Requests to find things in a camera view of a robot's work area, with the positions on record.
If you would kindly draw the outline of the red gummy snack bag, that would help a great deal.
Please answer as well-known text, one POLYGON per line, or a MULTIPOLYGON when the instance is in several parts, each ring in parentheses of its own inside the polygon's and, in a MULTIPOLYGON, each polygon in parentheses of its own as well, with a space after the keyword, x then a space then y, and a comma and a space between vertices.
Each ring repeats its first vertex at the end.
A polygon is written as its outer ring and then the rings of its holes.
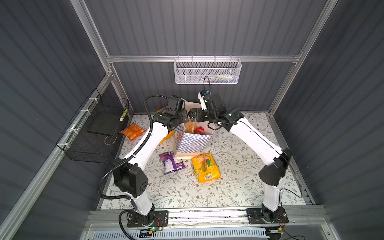
POLYGON ((194 130, 194 134, 196 135, 205 135, 205 129, 203 127, 198 127, 194 130))

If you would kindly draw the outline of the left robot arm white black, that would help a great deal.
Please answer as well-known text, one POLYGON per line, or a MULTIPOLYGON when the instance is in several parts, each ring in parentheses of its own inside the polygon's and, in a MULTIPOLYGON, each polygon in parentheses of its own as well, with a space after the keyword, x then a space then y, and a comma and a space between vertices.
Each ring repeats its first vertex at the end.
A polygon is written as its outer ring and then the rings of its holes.
POLYGON ((160 95, 151 95, 145 98, 144 105, 150 127, 139 143, 123 158, 125 163, 113 171, 114 184, 123 193, 121 198, 128 199, 135 212, 141 216, 150 215, 154 208, 146 193, 149 180, 144 169, 147 162, 169 132, 189 121, 185 100, 177 96, 167 98, 167 106, 155 115, 151 115, 147 100, 157 97, 163 98, 160 95))

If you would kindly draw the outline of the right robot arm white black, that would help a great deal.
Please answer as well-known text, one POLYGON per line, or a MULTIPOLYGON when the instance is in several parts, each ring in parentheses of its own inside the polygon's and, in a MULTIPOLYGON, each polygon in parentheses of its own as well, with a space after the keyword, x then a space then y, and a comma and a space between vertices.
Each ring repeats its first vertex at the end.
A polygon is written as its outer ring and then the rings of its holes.
POLYGON ((189 110, 192 122, 208 122, 208 127, 210 124, 218 126, 215 130, 226 129, 246 143, 265 164, 259 171, 259 177, 265 184, 262 212, 265 221, 273 222, 282 210, 280 181, 286 175, 292 152, 268 140, 240 111, 228 110, 220 95, 211 95, 208 90, 203 90, 198 93, 198 99, 201 106, 189 110))

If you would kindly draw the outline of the blue checkered paper bag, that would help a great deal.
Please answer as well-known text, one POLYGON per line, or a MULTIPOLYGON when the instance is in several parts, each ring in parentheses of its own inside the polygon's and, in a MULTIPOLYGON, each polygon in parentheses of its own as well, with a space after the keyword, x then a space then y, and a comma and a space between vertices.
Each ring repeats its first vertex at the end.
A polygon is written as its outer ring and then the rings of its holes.
POLYGON ((209 122, 196 123, 195 127, 202 127, 204 134, 188 133, 185 124, 180 124, 174 130, 174 157, 176 159, 191 159, 199 156, 209 140, 215 134, 214 130, 208 128, 209 122))

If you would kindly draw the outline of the purple white snack bag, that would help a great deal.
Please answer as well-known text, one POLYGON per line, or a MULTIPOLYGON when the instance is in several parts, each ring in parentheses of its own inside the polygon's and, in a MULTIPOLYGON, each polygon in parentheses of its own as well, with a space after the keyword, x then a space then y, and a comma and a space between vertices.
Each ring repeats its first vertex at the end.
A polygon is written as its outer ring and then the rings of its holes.
POLYGON ((164 165, 164 174, 168 175, 174 172, 184 170, 186 165, 182 159, 175 159, 173 152, 166 152, 159 155, 164 165))

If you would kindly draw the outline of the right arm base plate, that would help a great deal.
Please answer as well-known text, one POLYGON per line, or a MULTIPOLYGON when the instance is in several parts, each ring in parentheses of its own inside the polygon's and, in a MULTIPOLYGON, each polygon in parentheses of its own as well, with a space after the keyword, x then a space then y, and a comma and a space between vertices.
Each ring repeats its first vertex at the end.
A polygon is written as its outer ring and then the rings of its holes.
POLYGON ((283 207, 278 207, 274 212, 264 208, 248 208, 246 213, 250 224, 287 224, 290 222, 283 207))

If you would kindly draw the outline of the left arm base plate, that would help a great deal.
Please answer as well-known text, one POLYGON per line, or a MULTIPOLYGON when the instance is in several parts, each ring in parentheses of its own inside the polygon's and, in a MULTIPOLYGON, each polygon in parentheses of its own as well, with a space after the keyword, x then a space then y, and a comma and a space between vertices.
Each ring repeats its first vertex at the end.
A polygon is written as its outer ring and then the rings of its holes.
POLYGON ((169 211, 152 211, 147 216, 142 216, 135 211, 128 212, 128 228, 139 227, 166 227, 169 220, 169 211))

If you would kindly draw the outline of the yellow gummy bag front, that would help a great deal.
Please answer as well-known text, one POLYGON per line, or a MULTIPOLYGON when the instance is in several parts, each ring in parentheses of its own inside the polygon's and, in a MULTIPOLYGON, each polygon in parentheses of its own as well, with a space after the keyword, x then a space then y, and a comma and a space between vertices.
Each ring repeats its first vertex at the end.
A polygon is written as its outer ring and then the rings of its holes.
POLYGON ((221 178, 221 173, 210 153, 202 154, 191 159, 193 172, 199 183, 205 183, 221 178))

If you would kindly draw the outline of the brown kraft pouch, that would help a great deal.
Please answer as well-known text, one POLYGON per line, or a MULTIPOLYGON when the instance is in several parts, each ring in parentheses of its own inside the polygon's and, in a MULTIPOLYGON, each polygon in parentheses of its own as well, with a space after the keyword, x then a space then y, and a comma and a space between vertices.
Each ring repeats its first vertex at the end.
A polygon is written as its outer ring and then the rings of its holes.
POLYGON ((185 127, 185 133, 193 134, 196 128, 196 122, 188 121, 187 123, 184 123, 185 127))

